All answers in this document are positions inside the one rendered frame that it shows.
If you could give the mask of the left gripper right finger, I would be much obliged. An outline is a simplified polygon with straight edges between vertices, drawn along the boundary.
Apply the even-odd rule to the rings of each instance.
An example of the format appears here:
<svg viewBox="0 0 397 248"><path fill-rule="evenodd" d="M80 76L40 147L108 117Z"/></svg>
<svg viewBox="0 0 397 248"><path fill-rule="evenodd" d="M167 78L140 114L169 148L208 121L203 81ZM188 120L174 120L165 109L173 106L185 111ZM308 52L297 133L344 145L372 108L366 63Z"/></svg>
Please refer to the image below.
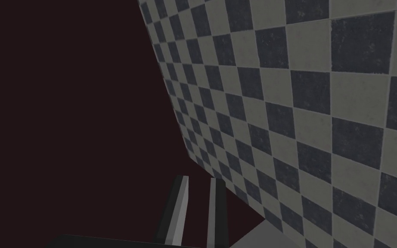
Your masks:
<svg viewBox="0 0 397 248"><path fill-rule="evenodd" d="M211 178L207 248L229 248L226 185L221 178Z"/></svg>

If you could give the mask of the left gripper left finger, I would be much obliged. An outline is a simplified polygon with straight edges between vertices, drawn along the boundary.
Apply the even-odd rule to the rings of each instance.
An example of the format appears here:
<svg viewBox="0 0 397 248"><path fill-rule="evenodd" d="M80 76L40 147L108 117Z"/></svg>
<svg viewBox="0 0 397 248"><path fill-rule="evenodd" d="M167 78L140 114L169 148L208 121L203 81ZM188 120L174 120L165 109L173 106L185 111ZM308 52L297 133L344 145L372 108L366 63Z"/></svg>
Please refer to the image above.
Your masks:
<svg viewBox="0 0 397 248"><path fill-rule="evenodd" d="M153 242L181 246L189 199L189 177L174 178Z"/></svg>

